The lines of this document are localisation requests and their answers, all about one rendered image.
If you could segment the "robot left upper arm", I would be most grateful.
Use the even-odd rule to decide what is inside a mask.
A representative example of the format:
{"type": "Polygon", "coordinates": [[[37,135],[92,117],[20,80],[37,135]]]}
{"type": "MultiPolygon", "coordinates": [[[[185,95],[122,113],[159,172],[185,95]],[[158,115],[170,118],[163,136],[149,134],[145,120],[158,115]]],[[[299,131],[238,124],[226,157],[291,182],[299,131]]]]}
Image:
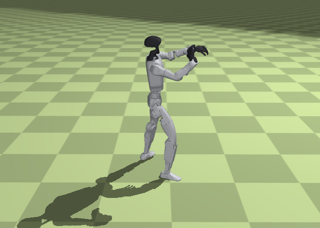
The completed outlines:
{"type": "Polygon", "coordinates": [[[172,61],[175,59],[174,52],[169,52],[169,53],[159,52],[158,55],[160,56],[161,59],[169,59],[169,61],[172,61]]]}

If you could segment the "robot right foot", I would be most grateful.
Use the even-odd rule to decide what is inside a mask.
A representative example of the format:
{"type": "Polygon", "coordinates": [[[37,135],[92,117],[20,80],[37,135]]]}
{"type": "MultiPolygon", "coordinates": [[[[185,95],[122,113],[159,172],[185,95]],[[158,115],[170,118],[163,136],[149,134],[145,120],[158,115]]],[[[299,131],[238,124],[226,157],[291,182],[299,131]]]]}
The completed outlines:
{"type": "MultiPolygon", "coordinates": [[[[168,172],[167,172],[168,173],[168,172]]],[[[174,180],[174,181],[181,181],[181,177],[180,176],[177,176],[175,174],[173,174],[172,172],[170,172],[168,175],[165,174],[165,171],[162,171],[160,173],[160,177],[162,178],[166,178],[166,179],[169,179],[169,180],[174,180]]]]}

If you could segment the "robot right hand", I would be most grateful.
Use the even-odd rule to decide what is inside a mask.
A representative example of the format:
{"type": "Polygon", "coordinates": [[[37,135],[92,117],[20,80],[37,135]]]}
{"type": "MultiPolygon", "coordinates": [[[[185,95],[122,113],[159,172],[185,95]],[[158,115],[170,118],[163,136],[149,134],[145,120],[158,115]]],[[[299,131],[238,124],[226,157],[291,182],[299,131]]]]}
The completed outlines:
{"type": "Polygon", "coordinates": [[[197,61],[197,58],[194,56],[194,48],[193,48],[193,46],[195,46],[195,45],[192,45],[192,46],[190,46],[188,48],[186,56],[188,57],[189,61],[191,61],[193,59],[194,62],[197,63],[198,61],[197,61]]]}

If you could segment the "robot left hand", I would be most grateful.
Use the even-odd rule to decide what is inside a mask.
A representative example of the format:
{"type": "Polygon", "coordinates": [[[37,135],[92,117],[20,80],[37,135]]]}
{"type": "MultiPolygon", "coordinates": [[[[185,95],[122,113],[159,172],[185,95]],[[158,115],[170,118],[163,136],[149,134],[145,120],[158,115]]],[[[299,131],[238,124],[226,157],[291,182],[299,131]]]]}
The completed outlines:
{"type": "Polygon", "coordinates": [[[206,56],[205,53],[207,53],[207,55],[208,55],[208,50],[206,49],[205,46],[194,46],[193,48],[194,48],[194,53],[195,53],[195,52],[200,52],[200,53],[202,53],[204,56],[206,56]],[[205,52],[205,53],[203,53],[203,52],[205,52]]]}

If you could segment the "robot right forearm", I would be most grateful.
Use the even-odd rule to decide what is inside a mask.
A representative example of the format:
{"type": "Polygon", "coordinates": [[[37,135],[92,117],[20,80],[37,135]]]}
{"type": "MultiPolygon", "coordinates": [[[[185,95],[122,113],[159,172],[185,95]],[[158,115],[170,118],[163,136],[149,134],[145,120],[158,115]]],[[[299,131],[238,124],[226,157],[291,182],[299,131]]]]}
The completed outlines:
{"type": "Polygon", "coordinates": [[[188,62],[183,68],[181,68],[179,71],[175,73],[176,78],[181,78],[185,75],[188,75],[189,72],[198,64],[198,62],[194,62],[194,59],[192,59],[190,62],[188,62]]]}

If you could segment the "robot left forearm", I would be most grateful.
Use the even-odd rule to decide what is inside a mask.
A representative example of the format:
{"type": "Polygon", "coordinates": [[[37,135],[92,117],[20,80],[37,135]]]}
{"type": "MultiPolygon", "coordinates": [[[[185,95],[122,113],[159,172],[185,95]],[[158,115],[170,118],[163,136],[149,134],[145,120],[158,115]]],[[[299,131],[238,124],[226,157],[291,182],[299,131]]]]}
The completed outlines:
{"type": "MultiPolygon", "coordinates": [[[[175,50],[175,51],[171,51],[171,52],[174,52],[175,55],[178,57],[180,56],[183,56],[183,55],[187,55],[187,50],[189,49],[190,46],[188,46],[187,48],[183,48],[183,49],[180,49],[180,50],[175,50]]],[[[169,53],[169,52],[168,52],[169,53]]]]}

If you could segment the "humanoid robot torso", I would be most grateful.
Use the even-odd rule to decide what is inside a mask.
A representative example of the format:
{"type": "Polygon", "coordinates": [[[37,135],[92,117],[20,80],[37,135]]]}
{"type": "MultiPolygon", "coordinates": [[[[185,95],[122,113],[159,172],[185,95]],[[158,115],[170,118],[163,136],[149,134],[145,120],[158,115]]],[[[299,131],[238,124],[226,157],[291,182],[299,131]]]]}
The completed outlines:
{"type": "Polygon", "coordinates": [[[155,60],[156,57],[154,57],[152,61],[147,61],[147,57],[146,57],[146,71],[147,71],[149,89],[151,91],[147,98],[147,104],[151,110],[152,110],[153,104],[156,103],[158,106],[161,105],[162,103],[161,91],[164,88],[164,77],[153,75],[150,71],[151,65],[160,65],[162,68],[164,68],[164,65],[160,56],[158,54],[156,55],[158,56],[157,60],[155,60]]]}

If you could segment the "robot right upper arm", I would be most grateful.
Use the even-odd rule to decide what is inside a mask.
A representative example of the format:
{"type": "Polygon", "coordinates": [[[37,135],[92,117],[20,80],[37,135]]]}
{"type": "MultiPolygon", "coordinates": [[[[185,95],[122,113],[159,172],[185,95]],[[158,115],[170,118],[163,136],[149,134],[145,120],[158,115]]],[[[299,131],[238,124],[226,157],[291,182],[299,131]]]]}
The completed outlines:
{"type": "Polygon", "coordinates": [[[153,75],[162,76],[174,81],[180,81],[181,78],[176,78],[175,73],[172,73],[170,70],[162,68],[160,65],[151,65],[150,71],[153,75]]]}

